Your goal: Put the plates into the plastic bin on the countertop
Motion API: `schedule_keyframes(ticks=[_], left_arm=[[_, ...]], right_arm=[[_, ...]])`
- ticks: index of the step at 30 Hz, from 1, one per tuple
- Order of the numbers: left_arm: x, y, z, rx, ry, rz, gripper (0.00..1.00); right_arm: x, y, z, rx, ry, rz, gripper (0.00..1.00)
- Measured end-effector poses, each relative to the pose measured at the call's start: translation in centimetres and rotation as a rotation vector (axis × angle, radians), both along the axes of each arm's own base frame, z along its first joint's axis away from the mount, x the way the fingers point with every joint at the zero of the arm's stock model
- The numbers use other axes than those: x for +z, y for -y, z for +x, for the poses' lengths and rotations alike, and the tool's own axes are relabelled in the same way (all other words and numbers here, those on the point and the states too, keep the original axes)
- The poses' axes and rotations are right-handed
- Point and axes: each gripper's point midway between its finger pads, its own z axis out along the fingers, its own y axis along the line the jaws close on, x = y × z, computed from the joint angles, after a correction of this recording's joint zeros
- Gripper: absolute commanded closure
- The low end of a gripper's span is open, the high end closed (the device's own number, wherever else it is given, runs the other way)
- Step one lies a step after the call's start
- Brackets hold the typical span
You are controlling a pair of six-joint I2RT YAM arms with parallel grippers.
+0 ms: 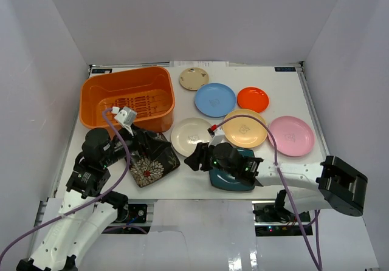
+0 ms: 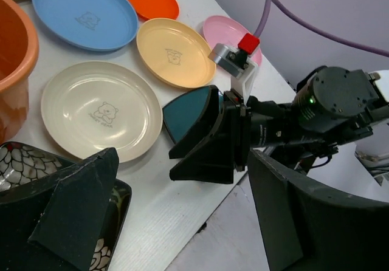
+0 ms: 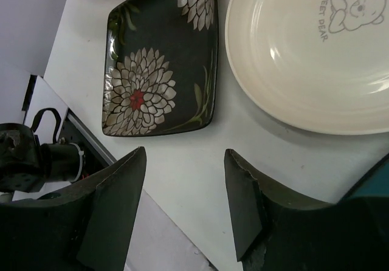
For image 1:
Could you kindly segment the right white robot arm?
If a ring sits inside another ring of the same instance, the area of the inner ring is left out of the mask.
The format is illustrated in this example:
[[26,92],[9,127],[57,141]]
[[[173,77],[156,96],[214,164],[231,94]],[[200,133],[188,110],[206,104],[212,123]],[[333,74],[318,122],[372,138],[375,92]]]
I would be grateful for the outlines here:
[[198,143],[184,162],[193,171],[219,169],[249,186],[281,185],[286,191],[292,187],[310,191],[305,197],[277,195],[274,213],[283,222],[290,221],[297,211],[334,209],[347,216],[363,215],[368,178],[336,156],[326,156],[318,163],[276,165],[245,156],[229,143]]

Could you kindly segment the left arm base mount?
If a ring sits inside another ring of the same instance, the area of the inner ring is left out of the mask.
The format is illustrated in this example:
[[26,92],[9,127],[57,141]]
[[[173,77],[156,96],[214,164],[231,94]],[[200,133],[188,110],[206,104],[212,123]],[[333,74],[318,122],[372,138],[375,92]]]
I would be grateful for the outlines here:
[[125,211],[111,225],[106,227],[104,234],[146,235],[150,230],[147,204],[128,204]]

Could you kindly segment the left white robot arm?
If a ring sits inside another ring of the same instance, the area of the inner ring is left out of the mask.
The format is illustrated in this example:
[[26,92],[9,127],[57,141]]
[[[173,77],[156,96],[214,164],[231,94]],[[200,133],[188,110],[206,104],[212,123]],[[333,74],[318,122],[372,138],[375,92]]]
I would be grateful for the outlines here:
[[155,133],[136,126],[110,137],[105,128],[90,130],[75,159],[58,216],[42,224],[50,229],[39,247],[17,270],[77,270],[78,263],[95,240],[114,222],[128,218],[126,195],[104,190],[111,177],[109,166],[136,157],[150,157]]

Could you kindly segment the black floral square plate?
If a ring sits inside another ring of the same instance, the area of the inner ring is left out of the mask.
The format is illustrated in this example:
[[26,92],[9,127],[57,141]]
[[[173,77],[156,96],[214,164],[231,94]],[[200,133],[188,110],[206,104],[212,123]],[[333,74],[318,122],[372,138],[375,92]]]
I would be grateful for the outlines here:
[[151,150],[150,159],[140,156],[136,163],[130,162],[129,173],[138,187],[149,186],[179,168],[181,162],[163,133],[148,131],[136,126],[131,128],[135,132],[143,131],[148,135]]

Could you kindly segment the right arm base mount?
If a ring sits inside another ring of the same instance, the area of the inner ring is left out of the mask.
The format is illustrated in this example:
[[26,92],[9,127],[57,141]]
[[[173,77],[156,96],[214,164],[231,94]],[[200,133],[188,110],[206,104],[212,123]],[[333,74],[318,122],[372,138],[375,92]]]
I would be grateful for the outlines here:
[[288,202],[285,190],[276,199],[252,202],[256,237],[301,236],[302,232],[295,214],[285,209]]

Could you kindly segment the teal square plate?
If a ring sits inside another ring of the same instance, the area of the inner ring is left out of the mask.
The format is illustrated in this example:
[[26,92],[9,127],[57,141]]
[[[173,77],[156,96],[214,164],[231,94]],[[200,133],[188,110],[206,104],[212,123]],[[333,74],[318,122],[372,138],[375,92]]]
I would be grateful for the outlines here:
[[[228,153],[231,152],[232,149],[235,149],[242,156],[255,157],[254,152],[251,149],[235,148],[228,143],[225,145],[220,143],[215,146],[215,149],[219,152],[221,152],[222,149],[226,149]],[[211,166],[212,167],[209,170],[209,177],[210,183],[213,187],[230,192],[248,192],[255,188],[254,185],[243,184],[230,173],[219,169],[217,164],[214,163],[214,160],[211,161]]]

